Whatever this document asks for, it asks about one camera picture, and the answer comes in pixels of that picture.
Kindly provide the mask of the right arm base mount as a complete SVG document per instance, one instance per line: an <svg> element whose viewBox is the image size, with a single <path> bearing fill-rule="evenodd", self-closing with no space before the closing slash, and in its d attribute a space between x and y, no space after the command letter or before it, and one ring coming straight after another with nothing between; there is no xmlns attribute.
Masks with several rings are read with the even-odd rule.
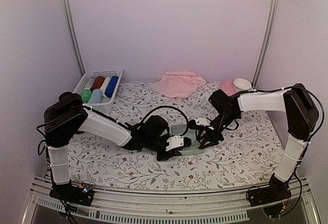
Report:
<svg viewBox="0 0 328 224"><path fill-rule="evenodd" d="M270 186L265 188L260 188L258 186L252 186L246 191L245 197L250 203L251 207L266 205L269 203L274 203L276 201L281 201L281 203L276 205L271 205L263 207L262 210L266 217L269 219L280 219L283 216L291 213L300 202L302 196L302 182L297 178L299 183L299 195L296 202L291 207L291 197L292 194L289 188L283 189L281 192L275 192Z"/></svg>

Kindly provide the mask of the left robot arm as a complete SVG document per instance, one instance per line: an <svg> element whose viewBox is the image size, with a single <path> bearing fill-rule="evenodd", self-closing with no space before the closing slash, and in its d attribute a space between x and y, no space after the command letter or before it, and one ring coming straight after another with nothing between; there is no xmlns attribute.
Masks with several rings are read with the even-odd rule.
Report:
<svg viewBox="0 0 328 224"><path fill-rule="evenodd" d="M40 128L44 129L41 134L46 144L53 189L64 200L76 196L69 173L68 145L78 133L96 135L130 151L153 150L158 161L179 156L187 144L183 134L170 134L168 123L158 115L135 125L122 124L86 105L80 95L72 92L61 94L58 102L45 110L44 123L37 126L38 130Z"/></svg>

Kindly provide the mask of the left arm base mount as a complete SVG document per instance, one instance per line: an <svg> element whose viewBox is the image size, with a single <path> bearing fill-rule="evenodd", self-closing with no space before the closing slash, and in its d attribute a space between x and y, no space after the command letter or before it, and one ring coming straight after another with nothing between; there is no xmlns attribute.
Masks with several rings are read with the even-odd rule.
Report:
<svg viewBox="0 0 328 224"><path fill-rule="evenodd" d="M63 202L90 207L94 191L87 187L73 186L71 183L64 185L52 184L49 196Z"/></svg>

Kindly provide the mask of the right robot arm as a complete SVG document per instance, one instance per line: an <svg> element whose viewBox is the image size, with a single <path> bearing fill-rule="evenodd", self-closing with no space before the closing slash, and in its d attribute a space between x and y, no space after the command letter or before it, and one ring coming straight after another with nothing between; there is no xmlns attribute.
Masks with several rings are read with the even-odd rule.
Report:
<svg viewBox="0 0 328 224"><path fill-rule="evenodd" d="M284 153L265 191L267 200L276 201L296 175L313 136L323 125L325 113L321 101L303 84L296 83L275 90L252 89L233 95L217 90L209 97L209 103L218 113L216 118L197 118L189 122L189 128L196 131L201 149L223 141L223 131L228 130L232 122L237 122L243 112L266 112L277 132L282 126L277 124L276 115L285 119Z"/></svg>

